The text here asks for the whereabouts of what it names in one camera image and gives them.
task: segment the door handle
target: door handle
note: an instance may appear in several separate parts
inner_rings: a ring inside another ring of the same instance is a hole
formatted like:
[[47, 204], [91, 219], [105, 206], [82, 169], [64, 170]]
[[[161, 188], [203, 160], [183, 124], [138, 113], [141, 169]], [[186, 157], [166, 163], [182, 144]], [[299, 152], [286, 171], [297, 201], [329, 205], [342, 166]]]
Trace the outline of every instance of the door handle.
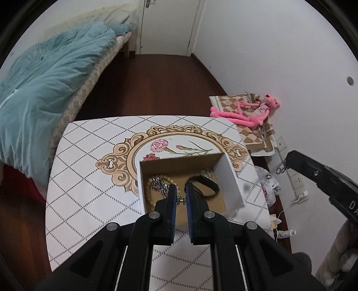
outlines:
[[147, 0], [146, 3], [145, 3], [145, 7], [146, 8], [149, 8], [149, 5], [150, 4], [155, 4], [156, 0]]

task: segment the red sheet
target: red sheet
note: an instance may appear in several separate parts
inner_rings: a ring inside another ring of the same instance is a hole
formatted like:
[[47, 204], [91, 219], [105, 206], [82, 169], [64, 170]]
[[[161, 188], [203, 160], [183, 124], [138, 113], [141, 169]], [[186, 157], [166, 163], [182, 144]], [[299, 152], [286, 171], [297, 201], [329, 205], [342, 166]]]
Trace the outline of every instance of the red sheet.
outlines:
[[4, 178], [1, 186], [46, 204], [45, 199], [37, 190], [34, 181], [11, 166], [4, 165]]

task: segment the screw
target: screw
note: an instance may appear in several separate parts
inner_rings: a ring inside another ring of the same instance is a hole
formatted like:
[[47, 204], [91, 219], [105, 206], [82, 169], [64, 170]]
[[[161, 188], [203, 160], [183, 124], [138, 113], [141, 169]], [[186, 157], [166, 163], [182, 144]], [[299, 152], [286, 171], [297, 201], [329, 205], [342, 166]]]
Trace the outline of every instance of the screw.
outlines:
[[149, 213], [149, 217], [151, 219], [156, 219], [160, 217], [160, 213], [158, 211], [152, 211], [151, 213]]
[[215, 212], [213, 212], [213, 211], [205, 211], [204, 216], [206, 218], [213, 218], [215, 216]]
[[106, 228], [107, 228], [107, 230], [112, 232], [118, 228], [118, 224], [116, 224], [115, 222], [111, 222], [111, 223], [107, 224]]
[[247, 224], [246, 224], [246, 227], [250, 230], [255, 230], [257, 228], [257, 224], [253, 221], [249, 221]]

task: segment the electrical outlet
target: electrical outlet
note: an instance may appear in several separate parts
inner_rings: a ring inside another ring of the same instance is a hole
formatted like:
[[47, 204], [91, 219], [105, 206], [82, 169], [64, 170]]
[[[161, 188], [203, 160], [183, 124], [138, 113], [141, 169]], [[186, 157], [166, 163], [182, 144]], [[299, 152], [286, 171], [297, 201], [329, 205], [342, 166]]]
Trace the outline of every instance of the electrical outlet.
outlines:
[[283, 161], [286, 157], [287, 157], [287, 154], [289, 153], [289, 149], [288, 148], [284, 148], [282, 149], [281, 151], [279, 151], [279, 155], [280, 155], [280, 158], [281, 158], [281, 161]]
[[297, 190], [298, 188], [305, 186], [305, 184], [303, 182], [303, 178], [302, 178], [301, 174], [299, 174], [299, 173], [290, 177], [290, 180], [292, 183], [293, 190]]
[[276, 143], [277, 143], [277, 149], [279, 150], [279, 152], [282, 152], [282, 150], [287, 148], [286, 143], [282, 137], [278, 137], [276, 139]]
[[298, 200], [298, 203], [305, 202], [308, 200], [308, 191], [306, 190], [305, 187], [298, 188], [295, 191], [295, 196], [296, 196], [296, 200], [298, 200], [300, 196], [303, 196], [302, 198], [300, 198], [300, 200]]
[[295, 170], [292, 170], [292, 169], [287, 169], [286, 172], [287, 172], [287, 175], [290, 178], [298, 173], [298, 172], [296, 172]]

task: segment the white bottle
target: white bottle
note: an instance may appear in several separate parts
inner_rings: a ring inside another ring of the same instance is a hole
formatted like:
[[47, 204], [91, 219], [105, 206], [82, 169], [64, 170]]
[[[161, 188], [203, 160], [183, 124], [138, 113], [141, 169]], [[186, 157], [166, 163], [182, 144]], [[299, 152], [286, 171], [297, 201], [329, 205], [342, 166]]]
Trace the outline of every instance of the white bottle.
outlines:
[[277, 231], [277, 238], [288, 238], [296, 234], [295, 230], [278, 230]]

